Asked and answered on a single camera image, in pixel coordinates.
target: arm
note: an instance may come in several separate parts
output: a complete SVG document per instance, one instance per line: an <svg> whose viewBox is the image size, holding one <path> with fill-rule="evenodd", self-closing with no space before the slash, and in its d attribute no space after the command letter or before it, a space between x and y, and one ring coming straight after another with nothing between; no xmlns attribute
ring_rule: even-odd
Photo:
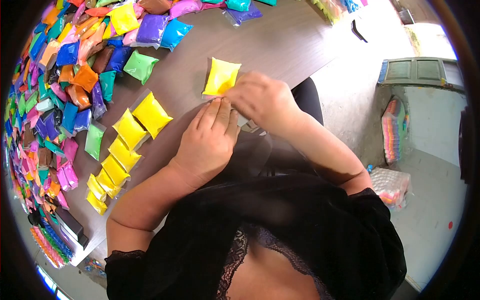
<svg viewBox="0 0 480 300"><path fill-rule="evenodd" d="M108 255L146 251L153 230L180 198L209 182L227 165L237 142L238 114L230 103L207 103L182 136L177 155L120 198L107 220Z"/></svg>
<svg viewBox="0 0 480 300"><path fill-rule="evenodd" d="M304 153L325 179L345 189L347 194L372 187L360 160L337 137L299 109L286 83L249 72L226 91L225 97L240 113Z"/></svg>

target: black top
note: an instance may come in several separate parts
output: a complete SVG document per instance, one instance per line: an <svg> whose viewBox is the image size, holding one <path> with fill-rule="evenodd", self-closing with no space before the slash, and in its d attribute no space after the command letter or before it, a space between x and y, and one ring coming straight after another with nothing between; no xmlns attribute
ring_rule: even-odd
<svg viewBox="0 0 480 300"><path fill-rule="evenodd" d="M390 212L371 189L347 196L319 177L295 174L184 197L146 252L107 258L108 297L224 299L246 253L242 236L259 232L274 240L264 239L266 247L293 254L286 256L314 278L321 299L390 299L407 272Z"/></svg>

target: woman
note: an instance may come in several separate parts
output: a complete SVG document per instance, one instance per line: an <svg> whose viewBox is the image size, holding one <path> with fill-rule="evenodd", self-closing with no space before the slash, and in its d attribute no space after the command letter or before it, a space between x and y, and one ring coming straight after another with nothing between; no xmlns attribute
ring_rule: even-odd
<svg viewBox="0 0 480 300"><path fill-rule="evenodd" d="M232 106L275 137L270 146L243 132L235 147ZM389 299L406 274L401 241L368 172L321 122L311 79L290 91L250 72L203 106L177 155L108 218L108 297Z"/></svg>

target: wooden table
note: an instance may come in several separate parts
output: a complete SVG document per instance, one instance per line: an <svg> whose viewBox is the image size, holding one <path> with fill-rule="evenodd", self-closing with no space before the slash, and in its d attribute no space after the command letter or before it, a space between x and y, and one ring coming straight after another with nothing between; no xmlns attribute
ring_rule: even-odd
<svg viewBox="0 0 480 300"><path fill-rule="evenodd" d="M257 70L281 79L294 87L342 52L348 41L356 39L349 28L331 27L321 11L305 1L281 0L276 7L255 2L264 15L234 28L220 9L188 14L179 20L194 25L171 53L168 49L137 48L140 53L160 59L145 86L129 75L117 78L113 104L100 122L107 127L103 137L100 162L108 156L107 148L117 133L111 127L137 97L150 89L165 111L174 118L157 136L138 150L145 158L131 172L132 180L124 186L131 189L165 166L176 154L181 134L204 102L201 93L209 72L209 58L242 63L240 72ZM66 193L70 213L84 227L90 239L86 249L74 249L72 264L77 265L106 238L105 224L115 201L108 198L108 210L100 216L85 200L86 181L97 175L100 162L94 160L85 146L86 132L75 138L79 150L74 168L78 188Z"/></svg>

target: hand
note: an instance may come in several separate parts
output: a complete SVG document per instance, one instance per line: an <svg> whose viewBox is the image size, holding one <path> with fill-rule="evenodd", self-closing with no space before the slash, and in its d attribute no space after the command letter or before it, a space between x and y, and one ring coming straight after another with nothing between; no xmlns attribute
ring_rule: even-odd
<svg viewBox="0 0 480 300"><path fill-rule="evenodd" d="M286 139L305 122L288 85L258 72L240 77L224 97L255 124Z"/></svg>
<svg viewBox="0 0 480 300"><path fill-rule="evenodd" d="M202 107L183 133L177 155L169 163L195 189L220 173L232 156L240 127L238 112L230 110L225 98L216 98Z"/></svg>

